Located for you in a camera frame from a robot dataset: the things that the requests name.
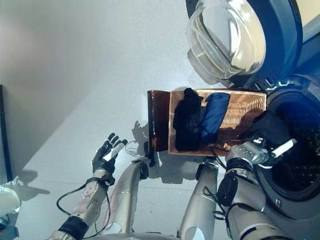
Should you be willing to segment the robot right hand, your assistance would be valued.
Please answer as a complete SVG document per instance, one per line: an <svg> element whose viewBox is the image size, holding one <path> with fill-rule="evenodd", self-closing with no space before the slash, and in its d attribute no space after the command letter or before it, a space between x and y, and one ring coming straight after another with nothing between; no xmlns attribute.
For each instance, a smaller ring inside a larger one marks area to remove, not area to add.
<svg viewBox="0 0 320 240"><path fill-rule="evenodd" d="M257 153L251 160L252 165L258 165L264 169L271 169L277 163L281 161L281 157L284 153L293 148L297 144L297 140L294 138L289 139L285 143L279 145L276 148L267 149L260 145L255 145L257 148Z"/></svg>

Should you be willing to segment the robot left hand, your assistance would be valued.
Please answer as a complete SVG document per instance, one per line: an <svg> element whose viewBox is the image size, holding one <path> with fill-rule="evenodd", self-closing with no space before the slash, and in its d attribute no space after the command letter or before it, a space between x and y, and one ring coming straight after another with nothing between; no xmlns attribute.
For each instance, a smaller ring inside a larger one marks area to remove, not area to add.
<svg viewBox="0 0 320 240"><path fill-rule="evenodd" d="M92 161L92 173L98 170L104 170L113 174L115 163L119 152L127 145L126 139L120 139L114 132L104 141L101 147L96 151Z"/></svg>

